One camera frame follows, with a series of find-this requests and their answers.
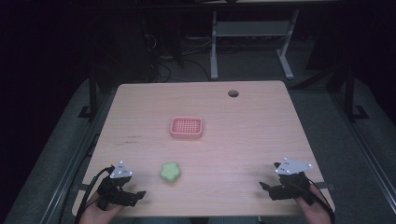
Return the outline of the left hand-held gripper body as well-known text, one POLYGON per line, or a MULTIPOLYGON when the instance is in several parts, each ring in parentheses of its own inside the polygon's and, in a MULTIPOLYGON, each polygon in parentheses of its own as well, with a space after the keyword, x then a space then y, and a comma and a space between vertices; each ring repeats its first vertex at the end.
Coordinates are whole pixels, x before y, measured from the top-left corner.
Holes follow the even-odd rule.
POLYGON ((97 206, 102 210, 106 210, 110 203, 129 206, 132 196, 122 187, 131 180, 132 174, 123 161, 111 166, 109 176, 102 180, 97 190, 100 196, 97 206))

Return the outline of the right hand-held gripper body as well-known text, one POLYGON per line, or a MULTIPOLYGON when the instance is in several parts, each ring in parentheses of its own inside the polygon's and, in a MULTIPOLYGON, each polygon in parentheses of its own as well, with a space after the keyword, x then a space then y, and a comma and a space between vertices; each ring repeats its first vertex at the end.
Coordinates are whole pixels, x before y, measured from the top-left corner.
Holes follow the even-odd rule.
POLYGON ((309 194, 310 183, 305 175, 305 171, 313 168, 311 163, 285 158, 282 162, 275 162, 274 166, 280 184, 269 192, 276 194, 276 201, 302 197, 309 205, 313 204, 309 194))

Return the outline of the green flower-shaped soap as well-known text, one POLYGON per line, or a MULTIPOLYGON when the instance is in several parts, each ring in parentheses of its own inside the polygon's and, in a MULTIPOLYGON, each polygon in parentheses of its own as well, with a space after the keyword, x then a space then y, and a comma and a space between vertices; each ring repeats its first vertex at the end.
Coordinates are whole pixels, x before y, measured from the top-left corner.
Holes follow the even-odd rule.
POLYGON ((166 162, 162 165, 160 172, 162 180, 173 183, 181 176, 181 171, 176 162, 166 162))

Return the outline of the pink soap dish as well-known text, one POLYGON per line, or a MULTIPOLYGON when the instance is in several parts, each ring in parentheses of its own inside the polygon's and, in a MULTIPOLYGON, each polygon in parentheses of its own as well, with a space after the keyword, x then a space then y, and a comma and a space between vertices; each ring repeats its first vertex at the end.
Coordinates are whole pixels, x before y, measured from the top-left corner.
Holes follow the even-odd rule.
POLYGON ((174 117, 170 135, 175 139, 199 139, 203 135, 203 121, 196 117, 174 117))

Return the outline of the person's left hand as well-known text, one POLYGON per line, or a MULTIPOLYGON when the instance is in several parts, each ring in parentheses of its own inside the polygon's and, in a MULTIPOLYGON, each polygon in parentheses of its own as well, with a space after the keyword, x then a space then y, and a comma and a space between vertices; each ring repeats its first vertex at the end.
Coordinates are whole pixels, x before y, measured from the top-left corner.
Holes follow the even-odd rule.
POLYGON ((122 205, 111 205, 106 211, 96 205, 99 194, 95 192, 88 200, 89 206, 84 210, 78 224, 109 224, 122 210, 122 205))

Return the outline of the person's right hand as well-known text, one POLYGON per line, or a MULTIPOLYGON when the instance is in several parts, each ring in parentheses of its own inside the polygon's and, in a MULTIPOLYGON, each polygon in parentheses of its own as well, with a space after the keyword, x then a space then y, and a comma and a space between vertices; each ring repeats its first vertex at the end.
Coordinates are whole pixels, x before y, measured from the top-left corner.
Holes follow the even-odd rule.
POLYGON ((296 198, 295 202, 300 206, 308 224, 332 224, 330 215, 320 203, 309 205, 302 197, 296 198))

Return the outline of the black metal stand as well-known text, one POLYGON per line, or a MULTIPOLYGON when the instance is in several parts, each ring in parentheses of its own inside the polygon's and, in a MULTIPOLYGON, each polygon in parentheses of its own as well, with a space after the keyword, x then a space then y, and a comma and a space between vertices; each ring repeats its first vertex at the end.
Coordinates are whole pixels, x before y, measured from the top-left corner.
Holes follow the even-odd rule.
POLYGON ((92 122, 99 114, 99 110, 103 107, 104 97, 106 95, 106 78, 102 72, 93 67, 89 73, 89 104, 84 105, 78 116, 88 119, 92 122))
POLYGON ((337 65, 332 71, 332 77, 326 85, 330 93, 337 93, 344 89, 344 112, 348 119, 354 122, 356 119, 368 119, 369 116, 361 105, 354 105, 355 78, 349 66, 337 65))

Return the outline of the grey metal rail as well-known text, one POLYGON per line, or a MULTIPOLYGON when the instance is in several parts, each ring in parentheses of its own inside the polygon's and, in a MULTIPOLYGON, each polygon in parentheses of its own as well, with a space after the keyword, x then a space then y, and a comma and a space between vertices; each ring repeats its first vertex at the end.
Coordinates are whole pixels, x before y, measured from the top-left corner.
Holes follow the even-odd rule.
POLYGON ((348 127, 359 148, 361 149, 361 153, 363 154, 368 164, 368 167, 372 172, 375 181, 377 182, 377 185, 380 187, 392 211, 396 214, 396 188, 392 185, 383 167, 380 165, 378 159, 375 157, 371 146, 364 138, 363 133, 358 127, 356 119, 353 119, 345 111, 344 103, 341 97, 337 96, 336 94, 332 94, 331 99, 335 104, 335 107, 339 112, 341 118, 344 120, 346 126, 348 127))
POLYGON ((88 104, 89 96, 87 91, 76 92, 40 156, 40 182, 48 184, 51 190, 46 193, 48 199, 39 224, 57 224, 61 220, 87 150, 104 126, 115 93, 96 93, 95 96, 97 114, 93 119, 80 118, 79 113, 88 104))

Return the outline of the white metal desk frame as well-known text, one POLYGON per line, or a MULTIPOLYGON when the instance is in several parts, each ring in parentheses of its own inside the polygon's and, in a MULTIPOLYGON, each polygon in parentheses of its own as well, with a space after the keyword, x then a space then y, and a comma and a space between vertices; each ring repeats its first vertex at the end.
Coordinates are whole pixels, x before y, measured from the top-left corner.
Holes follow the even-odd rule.
POLYGON ((286 79, 294 79, 287 59, 287 50, 299 12, 299 9, 295 9, 288 21, 218 21, 217 12, 214 12, 212 14, 210 78, 212 80, 219 78, 217 40, 220 37, 283 36, 283 46, 276 50, 276 55, 286 79))

